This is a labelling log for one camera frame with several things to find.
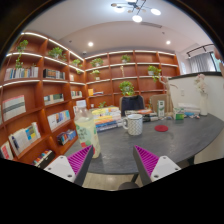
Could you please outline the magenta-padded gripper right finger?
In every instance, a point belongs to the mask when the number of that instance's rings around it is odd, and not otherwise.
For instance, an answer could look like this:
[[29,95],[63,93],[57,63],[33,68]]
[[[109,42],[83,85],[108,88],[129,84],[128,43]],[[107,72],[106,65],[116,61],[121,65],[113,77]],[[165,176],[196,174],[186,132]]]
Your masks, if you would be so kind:
[[180,167],[169,157],[159,157],[137,145],[133,147],[133,156],[143,185],[148,185],[180,170]]

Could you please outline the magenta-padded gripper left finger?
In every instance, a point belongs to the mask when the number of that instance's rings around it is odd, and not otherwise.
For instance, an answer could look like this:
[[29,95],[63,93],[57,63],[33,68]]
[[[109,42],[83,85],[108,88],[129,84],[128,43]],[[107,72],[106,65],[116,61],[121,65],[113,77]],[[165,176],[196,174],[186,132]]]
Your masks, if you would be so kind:
[[93,156],[93,146],[87,146],[70,156],[59,156],[50,163],[45,171],[48,171],[65,180],[82,186]]

